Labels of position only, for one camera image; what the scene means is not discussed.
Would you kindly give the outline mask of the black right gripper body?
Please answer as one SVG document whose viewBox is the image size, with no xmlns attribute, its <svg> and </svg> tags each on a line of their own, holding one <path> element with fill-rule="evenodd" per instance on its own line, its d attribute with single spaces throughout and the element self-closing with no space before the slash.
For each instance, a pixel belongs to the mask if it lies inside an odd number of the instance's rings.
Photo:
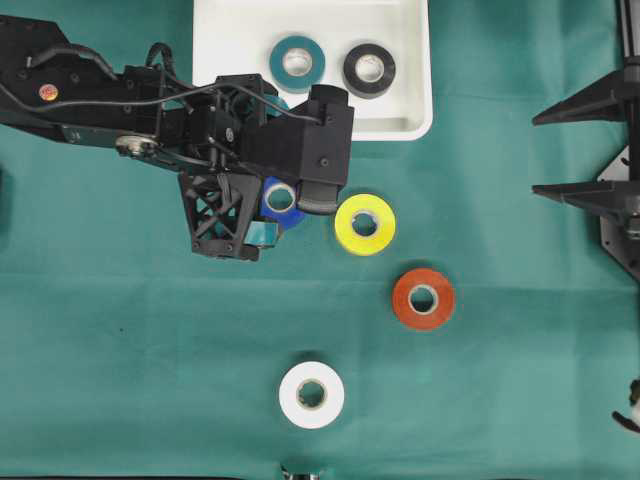
<svg viewBox="0 0 640 480">
<path fill-rule="evenodd" d="M 629 57 L 621 70 L 617 100 L 628 131 L 628 181 L 623 183 L 624 210 L 617 215 L 619 225 L 639 215 L 639 58 Z"/>
</svg>

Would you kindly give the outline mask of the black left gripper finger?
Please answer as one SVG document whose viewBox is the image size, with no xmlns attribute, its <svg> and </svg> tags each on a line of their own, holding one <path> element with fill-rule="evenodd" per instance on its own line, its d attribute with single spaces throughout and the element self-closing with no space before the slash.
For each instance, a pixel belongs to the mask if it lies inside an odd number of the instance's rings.
<svg viewBox="0 0 640 480">
<path fill-rule="evenodd" d="M 266 120 L 278 117 L 283 111 L 289 110 L 287 102 L 279 96 L 279 91 L 271 84 L 262 85 L 261 98 L 259 109 Z"/>
<path fill-rule="evenodd" d="M 240 260 L 258 260 L 264 249 L 274 248 L 280 237 L 279 224 L 260 213 L 263 181 L 252 175 L 233 175 L 232 187 L 240 194 L 237 228 L 234 239 L 238 245 L 233 253 Z"/>
</svg>

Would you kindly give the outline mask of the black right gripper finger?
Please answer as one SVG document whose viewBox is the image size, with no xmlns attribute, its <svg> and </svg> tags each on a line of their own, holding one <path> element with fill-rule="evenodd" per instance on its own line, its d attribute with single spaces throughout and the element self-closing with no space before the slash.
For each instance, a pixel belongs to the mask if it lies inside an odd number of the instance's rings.
<svg viewBox="0 0 640 480">
<path fill-rule="evenodd" d="M 616 98 L 623 72 L 613 71 L 532 119 L 533 125 L 585 121 L 623 122 L 624 107 Z"/>
<path fill-rule="evenodd" d="M 559 203 L 566 203 L 597 216 L 617 216 L 624 210 L 623 183 L 593 181 L 571 184 L 534 185 L 532 192 Z"/>
</svg>

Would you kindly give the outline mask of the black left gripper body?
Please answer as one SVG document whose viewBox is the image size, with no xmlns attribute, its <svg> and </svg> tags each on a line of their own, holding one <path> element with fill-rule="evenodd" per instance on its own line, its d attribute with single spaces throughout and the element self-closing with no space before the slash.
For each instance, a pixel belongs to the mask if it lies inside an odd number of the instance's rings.
<svg viewBox="0 0 640 480">
<path fill-rule="evenodd" d="M 240 261 L 259 259 L 245 242 L 257 214 L 263 181 L 241 164 L 243 127 L 266 122 L 257 100 L 270 91 L 259 74 L 219 76 L 222 88 L 194 101 L 181 154 L 204 164 L 178 175 L 195 254 Z"/>
</svg>

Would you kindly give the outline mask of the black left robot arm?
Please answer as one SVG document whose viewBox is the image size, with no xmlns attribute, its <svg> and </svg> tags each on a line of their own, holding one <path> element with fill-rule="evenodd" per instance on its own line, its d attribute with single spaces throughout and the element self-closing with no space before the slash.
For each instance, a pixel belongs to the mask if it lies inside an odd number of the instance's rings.
<svg viewBox="0 0 640 480">
<path fill-rule="evenodd" d="M 1 122 L 59 143 L 115 150 L 176 174 L 194 253 L 255 261 L 247 241 L 262 181 L 241 157 L 244 135 L 267 122 L 276 89 L 257 74 L 198 88 L 177 77 L 157 42 L 121 72 L 70 42 L 51 21 L 1 19 Z"/>
</svg>

